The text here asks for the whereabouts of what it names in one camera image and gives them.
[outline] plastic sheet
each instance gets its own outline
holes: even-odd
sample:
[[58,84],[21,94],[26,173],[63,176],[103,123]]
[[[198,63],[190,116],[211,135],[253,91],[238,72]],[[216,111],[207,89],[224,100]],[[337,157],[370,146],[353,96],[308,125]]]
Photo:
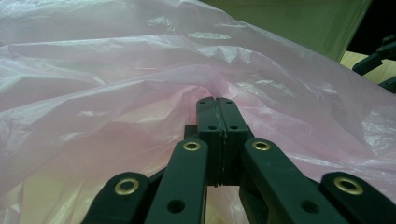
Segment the plastic sheet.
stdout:
[[[79,223],[113,175],[166,165],[195,103],[234,100],[317,181],[396,202],[396,98],[315,52],[195,1],[0,1],[0,223]],[[210,189],[225,223],[236,188]]]

